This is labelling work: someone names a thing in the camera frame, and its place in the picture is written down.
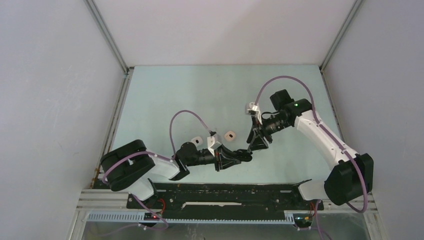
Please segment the black oval charging case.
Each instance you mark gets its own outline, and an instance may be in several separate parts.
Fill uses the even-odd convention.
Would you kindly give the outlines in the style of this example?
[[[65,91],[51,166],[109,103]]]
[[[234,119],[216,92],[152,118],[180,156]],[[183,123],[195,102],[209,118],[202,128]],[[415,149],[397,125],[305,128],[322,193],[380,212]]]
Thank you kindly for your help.
[[[240,162],[250,162],[253,159],[252,152],[246,149],[238,149],[234,153],[235,158]]]

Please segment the beige earbud charging case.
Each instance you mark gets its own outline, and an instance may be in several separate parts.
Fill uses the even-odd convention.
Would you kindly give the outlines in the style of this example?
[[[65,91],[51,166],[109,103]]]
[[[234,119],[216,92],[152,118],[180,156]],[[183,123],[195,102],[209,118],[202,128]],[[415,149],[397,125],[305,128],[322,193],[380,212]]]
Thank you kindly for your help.
[[[225,135],[224,135],[224,139],[227,142],[232,142],[232,141],[235,140],[235,138],[236,138],[236,134],[235,134],[235,132],[233,132],[231,130],[229,130],[228,132],[226,132]]]

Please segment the white earbud charging case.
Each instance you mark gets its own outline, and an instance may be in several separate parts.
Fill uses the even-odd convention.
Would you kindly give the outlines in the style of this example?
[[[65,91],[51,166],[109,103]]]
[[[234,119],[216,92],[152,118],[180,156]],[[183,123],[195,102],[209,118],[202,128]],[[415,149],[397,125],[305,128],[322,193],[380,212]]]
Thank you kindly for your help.
[[[190,140],[196,147],[199,147],[203,144],[203,139],[201,136],[196,136]]]

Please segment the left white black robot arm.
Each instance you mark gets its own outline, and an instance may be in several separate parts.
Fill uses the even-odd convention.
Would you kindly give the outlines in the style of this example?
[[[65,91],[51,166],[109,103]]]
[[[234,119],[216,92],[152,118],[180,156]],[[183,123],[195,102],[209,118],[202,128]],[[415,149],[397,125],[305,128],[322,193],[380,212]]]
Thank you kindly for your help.
[[[218,172],[252,159],[252,154],[245,149],[232,151],[221,145],[213,150],[198,150],[192,142],[185,142],[172,158],[168,158],[149,151],[144,142],[137,139],[101,157],[100,165],[104,170],[101,180],[113,192],[131,193],[145,208],[153,208],[158,194],[146,174],[178,181],[190,174],[189,167],[214,165]]]

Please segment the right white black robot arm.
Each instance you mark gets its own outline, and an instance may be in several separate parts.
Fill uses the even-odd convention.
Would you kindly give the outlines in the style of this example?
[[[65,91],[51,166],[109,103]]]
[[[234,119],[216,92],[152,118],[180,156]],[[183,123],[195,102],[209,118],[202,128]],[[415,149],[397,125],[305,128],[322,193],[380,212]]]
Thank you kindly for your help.
[[[309,100],[294,100],[285,89],[275,92],[270,100],[275,112],[269,118],[262,117],[260,107],[254,102],[246,105],[246,114],[252,119],[246,141],[248,149],[267,149],[273,141],[272,134],[293,127],[313,143],[330,170],[325,180],[305,180],[295,186],[290,196],[295,208],[304,209],[311,200],[318,199],[329,199],[341,206],[372,190],[372,157],[367,153],[359,154],[337,137],[314,111]]]

